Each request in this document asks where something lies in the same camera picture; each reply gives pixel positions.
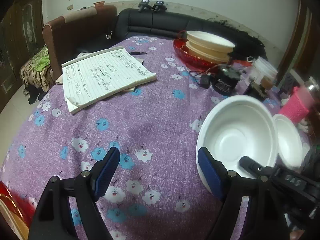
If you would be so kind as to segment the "lined handwritten notebook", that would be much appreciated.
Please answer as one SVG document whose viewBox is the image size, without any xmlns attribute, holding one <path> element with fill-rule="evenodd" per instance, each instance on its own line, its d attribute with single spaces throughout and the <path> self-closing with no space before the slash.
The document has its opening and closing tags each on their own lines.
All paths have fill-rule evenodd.
<svg viewBox="0 0 320 240">
<path fill-rule="evenodd" d="M 69 113 L 124 90 L 157 80 L 123 47 L 90 53 L 62 64 L 62 84 Z"/>
</svg>

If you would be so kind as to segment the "black power adapter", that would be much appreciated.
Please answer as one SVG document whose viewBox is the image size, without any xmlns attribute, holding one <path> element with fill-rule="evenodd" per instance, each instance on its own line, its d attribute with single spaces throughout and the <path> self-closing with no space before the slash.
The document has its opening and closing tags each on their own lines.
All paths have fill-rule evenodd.
<svg viewBox="0 0 320 240">
<path fill-rule="evenodd" d="M 205 89 L 208 89 L 211 84 L 211 76 L 210 75 L 202 75 L 200 77 L 199 86 Z"/>
</svg>

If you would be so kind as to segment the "beige bowl stack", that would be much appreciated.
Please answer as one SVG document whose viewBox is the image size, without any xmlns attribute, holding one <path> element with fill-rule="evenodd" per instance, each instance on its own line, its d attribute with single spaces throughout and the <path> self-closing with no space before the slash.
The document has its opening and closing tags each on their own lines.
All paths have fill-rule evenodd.
<svg viewBox="0 0 320 240">
<path fill-rule="evenodd" d="M 18 239 L 28 239 L 29 228 L 23 220 L 16 204 L 7 196 L 1 194 L 1 215 L 6 224 Z"/>
<path fill-rule="evenodd" d="M 223 37 L 204 31 L 187 31 L 185 43 L 188 52 L 210 63 L 226 63 L 235 44 Z"/>
</svg>

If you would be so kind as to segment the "near beige bowl stack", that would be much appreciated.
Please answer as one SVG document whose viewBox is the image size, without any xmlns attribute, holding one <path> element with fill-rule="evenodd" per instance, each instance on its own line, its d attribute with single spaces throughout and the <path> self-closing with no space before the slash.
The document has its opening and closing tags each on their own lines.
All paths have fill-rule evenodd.
<svg viewBox="0 0 320 240">
<path fill-rule="evenodd" d="M 28 239 L 29 228 L 23 220 L 16 204 L 7 196 L 1 194 L 1 215 L 6 224 L 18 239 Z"/>
</svg>

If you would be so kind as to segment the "black leather sofa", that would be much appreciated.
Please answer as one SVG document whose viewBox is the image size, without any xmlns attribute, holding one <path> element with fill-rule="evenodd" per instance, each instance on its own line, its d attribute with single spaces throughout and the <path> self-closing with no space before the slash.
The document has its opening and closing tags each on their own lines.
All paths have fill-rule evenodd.
<svg viewBox="0 0 320 240">
<path fill-rule="evenodd" d="M 100 34 L 76 46 L 75 55 L 81 52 L 92 53 L 110 48 L 133 36 L 151 36 L 167 40 L 186 37 L 185 31 L 196 30 L 223 37 L 235 44 L 231 53 L 234 59 L 244 60 L 252 56 L 255 59 L 267 59 L 264 44 L 256 37 L 229 27 L 222 22 L 213 22 L 201 18 L 173 12 L 139 12 L 137 9 L 125 9 L 117 16 L 112 36 Z"/>
</svg>

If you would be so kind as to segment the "white plastic jar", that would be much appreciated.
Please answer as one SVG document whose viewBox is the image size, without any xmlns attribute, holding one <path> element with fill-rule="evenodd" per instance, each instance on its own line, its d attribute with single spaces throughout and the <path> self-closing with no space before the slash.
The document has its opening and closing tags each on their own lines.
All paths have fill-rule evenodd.
<svg viewBox="0 0 320 240">
<path fill-rule="evenodd" d="M 258 57 L 254 60 L 249 77 L 256 84 L 261 84 L 263 78 L 267 78 L 268 81 L 274 83 L 277 77 L 277 70 L 266 59 Z"/>
</svg>

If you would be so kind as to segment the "small white foam bowl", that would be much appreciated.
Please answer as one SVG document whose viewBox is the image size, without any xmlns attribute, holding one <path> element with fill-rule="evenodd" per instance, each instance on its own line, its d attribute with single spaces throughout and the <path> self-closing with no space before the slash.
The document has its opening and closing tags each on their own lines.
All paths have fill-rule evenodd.
<svg viewBox="0 0 320 240">
<path fill-rule="evenodd" d="M 282 114 L 274 117 L 278 135 L 278 154 L 282 163 L 291 170 L 300 168 L 303 162 L 303 147 L 293 122 Z"/>
</svg>

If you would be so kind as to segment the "pink knit-sleeved bottle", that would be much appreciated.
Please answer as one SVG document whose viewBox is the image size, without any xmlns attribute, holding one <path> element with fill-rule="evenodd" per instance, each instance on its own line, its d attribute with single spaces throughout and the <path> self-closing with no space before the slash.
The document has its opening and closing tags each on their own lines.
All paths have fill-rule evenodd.
<svg viewBox="0 0 320 240">
<path fill-rule="evenodd" d="M 279 114 L 298 124 L 316 103 L 319 103 L 319 82 L 311 76 L 300 87 L 294 87 L 292 95 L 281 107 Z"/>
</svg>

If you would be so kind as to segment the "dark wooden wardrobe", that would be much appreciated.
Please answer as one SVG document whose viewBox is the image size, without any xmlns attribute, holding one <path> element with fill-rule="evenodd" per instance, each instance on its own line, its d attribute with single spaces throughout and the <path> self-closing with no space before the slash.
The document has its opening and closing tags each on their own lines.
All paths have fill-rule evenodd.
<svg viewBox="0 0 320 240">
<path fill-rule="evenodd" d="M 1 109 L 22 85 L 21 67 L 44 46 L 42 0 L 13 0 L 1 17 Z"/>
</svg>

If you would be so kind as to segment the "black pen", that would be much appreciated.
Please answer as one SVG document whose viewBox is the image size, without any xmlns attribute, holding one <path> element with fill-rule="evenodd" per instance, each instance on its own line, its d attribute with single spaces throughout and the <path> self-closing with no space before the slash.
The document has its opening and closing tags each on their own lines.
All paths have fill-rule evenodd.
<svg viewBox="0 0 320 240">
<path fill-rule="evenodd" d="M 129 52 L 130 55 L 132 56 L 138 56 L 138 55 L 146 55 L 146 52 L 140 52 L 140 51 L 131 51 Z"/>
</svg>

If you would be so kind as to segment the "patterned blanket pile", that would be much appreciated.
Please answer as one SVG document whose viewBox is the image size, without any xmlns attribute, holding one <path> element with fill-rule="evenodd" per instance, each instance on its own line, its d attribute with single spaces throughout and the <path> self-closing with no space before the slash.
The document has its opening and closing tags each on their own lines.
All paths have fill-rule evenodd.
<svg viewBox="0 0 320 240">
<path fill-rule="evenodd" d="M 20 77 L 24 85 L 32 85 L 47 92 L 54 84 L 51 70 L 48 48 L 44 46 L 20 68 Z"/>
</svg>

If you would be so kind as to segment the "purple floral tablecloth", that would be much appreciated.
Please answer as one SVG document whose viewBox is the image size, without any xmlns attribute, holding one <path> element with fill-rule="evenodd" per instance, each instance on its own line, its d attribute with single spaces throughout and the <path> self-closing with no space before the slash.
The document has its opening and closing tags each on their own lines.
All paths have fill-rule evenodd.
<svg viewBox="0 0 320 240">
<path fill-rule="evenodd" d="M 120 164 L 98 209 L 115 239 L 203 239 L 220 203 L 202 185 L 196 141 L 224 96 L 201 88 L 172 42 L 133 37 L 157 80 L 71 114 L 55 85 L 28 115 L 7 151 L 1 180 L 36 206 L 52 176 L 71 178 L 112 146 Z"/>
</svg>

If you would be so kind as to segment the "far beige bowl stack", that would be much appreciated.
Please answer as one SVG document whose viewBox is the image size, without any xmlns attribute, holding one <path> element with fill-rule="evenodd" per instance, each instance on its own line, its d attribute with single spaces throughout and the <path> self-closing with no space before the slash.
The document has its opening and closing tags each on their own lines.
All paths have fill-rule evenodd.
<svg viewBox="0 0 320 240">
<path fill-rule="evenodd" d="M 223 37 L 204 31 L 187 31 L 185 43 L 188 52 L 210 63 L 226 63 L 235 44 Z"/>
</svg>

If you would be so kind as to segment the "large white foam bowl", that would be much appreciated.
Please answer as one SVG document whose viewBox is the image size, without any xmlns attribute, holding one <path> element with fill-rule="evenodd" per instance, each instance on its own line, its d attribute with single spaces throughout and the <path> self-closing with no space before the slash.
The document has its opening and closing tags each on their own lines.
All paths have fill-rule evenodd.
<svg viewBox="0 0 320 240">
<path fill-rule="evenodd" d="M 219 102 L 206 116 L 196 150 L 202 147 L 227 170 L 251 178 L 239 160 L 248 156 L 262 166 L 275 166 L 278 154 L 275 120 L 259 100 L 246 95 L 231 96 Z"/>
</svg>

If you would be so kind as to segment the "near red tray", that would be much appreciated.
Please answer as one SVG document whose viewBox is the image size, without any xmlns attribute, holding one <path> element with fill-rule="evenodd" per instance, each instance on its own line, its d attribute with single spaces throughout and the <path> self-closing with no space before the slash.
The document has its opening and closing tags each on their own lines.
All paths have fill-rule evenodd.
<svg viewBox="0 0 320 240">
<path fill-rule="evenodd" d="M 35 207 L 1 181 L 1 229 L 4 238 L 28 239 Z"/>
</svg>

